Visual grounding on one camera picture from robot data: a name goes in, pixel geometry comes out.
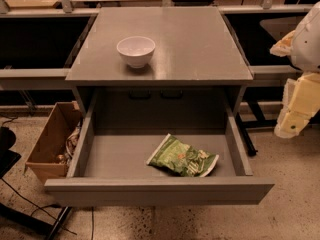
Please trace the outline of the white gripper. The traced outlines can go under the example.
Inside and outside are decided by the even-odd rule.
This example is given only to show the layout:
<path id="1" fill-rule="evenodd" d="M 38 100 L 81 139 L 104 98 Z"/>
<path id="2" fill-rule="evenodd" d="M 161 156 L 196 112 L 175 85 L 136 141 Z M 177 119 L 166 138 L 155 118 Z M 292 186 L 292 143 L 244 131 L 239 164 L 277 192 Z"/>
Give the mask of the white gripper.
<path id="1" fill-rule="evenodd" d="M 270 53 L 279 57 L 291 54 L 292 64 L 299 69 L 320 71 L 320 2 L 311 8 L 295 31 L 270 48 Z M 320 110 L 320 74 L 303 73 L 297 80 L 288 79 L 282 104 L 274 133 L 280 138 L 298 136 Z"/>

